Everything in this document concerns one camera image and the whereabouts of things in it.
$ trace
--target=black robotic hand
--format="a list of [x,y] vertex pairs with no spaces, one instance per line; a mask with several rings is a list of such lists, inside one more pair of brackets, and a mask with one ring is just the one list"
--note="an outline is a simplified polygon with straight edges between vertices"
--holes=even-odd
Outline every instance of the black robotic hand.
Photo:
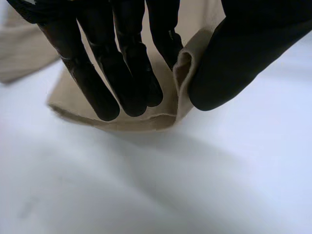
[[[175,32],[180,2],[146,1],[153,41],[172,69],[183,47]],[[126,114],[137,117],[147,106],[162,102],[163,93],[141,39],[144,0],[8,2],[27,21],[38,24],[100,119],[111,121],[120,109],[88,58],[77,21]],[[121,52],[115,43],[114,24]]]
[[312,30],[312,0],[222,0],[222,4],[226,18],[189,86],[191,102],[203,111],[234,98]]

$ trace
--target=beige cloth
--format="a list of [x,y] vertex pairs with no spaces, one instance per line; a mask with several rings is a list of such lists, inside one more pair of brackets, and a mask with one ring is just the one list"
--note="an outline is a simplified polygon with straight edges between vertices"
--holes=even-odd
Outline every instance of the beige cloth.
[[[48,104],[64,119],[102,130],[147,132],[168,129],[192,109],[187,94],[188,83],[196,71],[213,30],[223,19],[224,13],[220,0],[181,0],[179,24],[176,30],[184,39],[184,44],[188,43],[181,51],[172,73],[153,45],[148,17],[145,14],[143,41],[147,45],[154,73],[162,87],[164,100],[158,107],[148,108],[140,117],[129,117],[121,111],[119,117],[109,123],[100,120],[68,71],[64,71]],[[92,62],[102,75],[84,37],[83,40]]]
[[[32,73],[56,59],[55,50],[35,25],[25,23],[12,9],[9,16],[5,27],[0,31],[2,82]],[[48,99],[48,105],[66,120],[107,131],[148,132],[168,129],[192,109],[187,94],[188,83],[196,71],[213,30],[223,19],[220,0],[181,0],[176,30],[181,34],[186,46],[181,51],[172,73],[153,44],[148,16],[145,14],[142,37],[162,87],[164,100],[158,107],[148,108],[140,117],[129,117],[121,111],[118,118],[109,123],[100,120],[65,69]],[[83,40],[92,62],[106,82],[84,36]]]
[[8,6],[7,19],[0,28],[0,82],[12,82],[58,58],[39,28]]

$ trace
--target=beige fabric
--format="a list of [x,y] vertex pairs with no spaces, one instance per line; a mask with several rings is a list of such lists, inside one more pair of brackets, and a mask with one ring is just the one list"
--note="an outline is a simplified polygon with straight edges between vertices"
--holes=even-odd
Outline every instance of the beige fabric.
[[0,28],[0,82],[12,82],[58,59],[55,49],[36,25],[9,6]]
[[[147,132],[168,129],[184,118],[193,107],[187,95],[188,83],[194,75],[213,30],[223,18],[220,0],[181,0],[176,30],[184,39],[184,44],[188,43],[181,51],[172,73],[153,45],[148,17],[145,14],[143,41],[147,45],[155,75],[164,92],[164,100],[158,107],[148,108],[140,117],[129,117],[121,111],[119,117],[109,123],[100,120],[67,71],[61,76],[48,104],[64,119],[103,130]],[[83,40],[88,54],[96,65],[84,37]]]

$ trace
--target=folded cloth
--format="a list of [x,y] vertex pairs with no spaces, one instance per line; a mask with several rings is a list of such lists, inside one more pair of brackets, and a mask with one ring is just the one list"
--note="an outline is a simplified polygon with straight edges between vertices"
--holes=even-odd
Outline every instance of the folded cloth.
[[8,6],[4,26],[0,27],[0,82],[12,82],[58,58],[38,26],[29,24]]
[[[66,120],[91,125],[102,130],[149,132],[168,129],[182,120],[192,109],[193,106],[187,94],[188,83],[196,71],[214,29],[224,17],[220,0],[181,1],[176,31],[181,34],[184,44],[187,41],[188,43],[180,52],[172,73],[153,44],[148,17],[147,14],[145,15],[143,41],[147,45],[153,70],[162,87],[164,100],[159,106],[148,108],[142,116],[133,118],[121,111],[118,118],[111,122],[100,120],[68,71],[65,70],[48,99],[48,105]],[[96,65],[85,36],[83,40],[93,64],[107,84],[105,76]]]

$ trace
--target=white surface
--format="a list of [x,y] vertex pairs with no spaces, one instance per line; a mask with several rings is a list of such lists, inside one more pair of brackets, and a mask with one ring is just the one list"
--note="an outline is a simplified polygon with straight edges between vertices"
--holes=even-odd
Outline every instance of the white surface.
[[0,86],[0,233],[311,234],[309,42],[166,133],[58,119],[60,62]]
[[6,0],[0,0],[0,27],[4,24],[7,4]]

